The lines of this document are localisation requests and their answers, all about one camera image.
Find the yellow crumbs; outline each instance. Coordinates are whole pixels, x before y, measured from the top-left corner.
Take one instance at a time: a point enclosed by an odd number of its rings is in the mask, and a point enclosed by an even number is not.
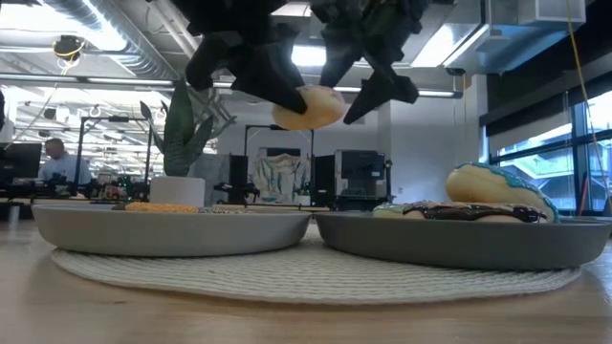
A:
[[[128,211],[148,211],[148,212],[174,212],[174,213],[197,213],[197,206],[175,205],[175,204],[149,204],[134,202],[125,206]]]

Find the glazed donut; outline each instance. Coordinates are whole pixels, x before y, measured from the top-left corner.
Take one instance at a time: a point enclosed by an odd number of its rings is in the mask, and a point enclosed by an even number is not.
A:
[[[454,202],[525,204],[546,213],[558,223],[558,211],[537,187],[497,166],[469,162],[458,166],[447,179],[447,193]]]
[[[460,220],[504,223],[547,223],[547,215],[524,204],[434,203],[385,204],[374,208],[374,217],[419,220]]]
[[[319,129],[337,122],[344,115],[344,98],[340,92],[323,86],[304,86],[299,89],[308,110],[301,115],[274,105],[274,123],[287,130]]]

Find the crumbs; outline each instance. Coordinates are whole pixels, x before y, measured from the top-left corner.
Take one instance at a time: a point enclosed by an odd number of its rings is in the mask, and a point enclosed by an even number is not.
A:
[[[127,211],[144,211],[144,212],[162,212],[162,213],[184,213],[184,214],[245,214],[252,211],[242,209],[224,209],[222,207],[203,208],[189,205],[177,204],[153,204],[134,202],[131,204],[117,204],[113,206],[113,210]]]

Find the gray plate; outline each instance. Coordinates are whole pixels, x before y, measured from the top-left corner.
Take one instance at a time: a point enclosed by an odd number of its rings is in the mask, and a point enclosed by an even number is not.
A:
[[[37,205],[51,244],[80,252],[159,257],[256,253],[297,244],[311,214],[177,214],[110,210],[109,205]]]
[[[315,214],[325,243],[361,256],[463,269],[562,269],[595,260],[612,224],[494,224]]]

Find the wooden table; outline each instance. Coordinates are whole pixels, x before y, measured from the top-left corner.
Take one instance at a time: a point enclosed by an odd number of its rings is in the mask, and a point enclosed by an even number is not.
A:
[[[49,259],[35,224],[0,226],[0,343],[609,343],[612,247],[570,286],[501,299],[315,307],[130,290]]]

